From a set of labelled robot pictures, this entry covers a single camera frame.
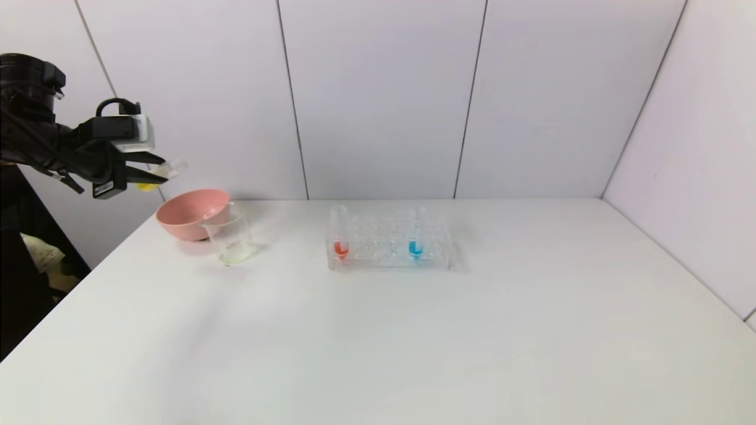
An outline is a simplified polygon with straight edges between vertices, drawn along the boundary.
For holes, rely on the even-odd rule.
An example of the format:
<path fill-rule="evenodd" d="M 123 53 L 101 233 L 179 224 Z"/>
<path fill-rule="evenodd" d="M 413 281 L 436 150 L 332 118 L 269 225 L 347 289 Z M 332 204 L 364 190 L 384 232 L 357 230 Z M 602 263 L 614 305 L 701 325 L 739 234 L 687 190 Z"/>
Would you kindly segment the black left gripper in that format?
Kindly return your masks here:
<path fill-rule="evenodd" d="M 162 185 L 167 178 L 125 166 L 125 162 L 162 165 L 165 159 L 148 151 L 120 152 L 110 140 L 95 140 L 74 148 L 74 174 L 87 181 L 92 197 L 108 200 L 124 192 L 127 183 L 135 185 Z"/>

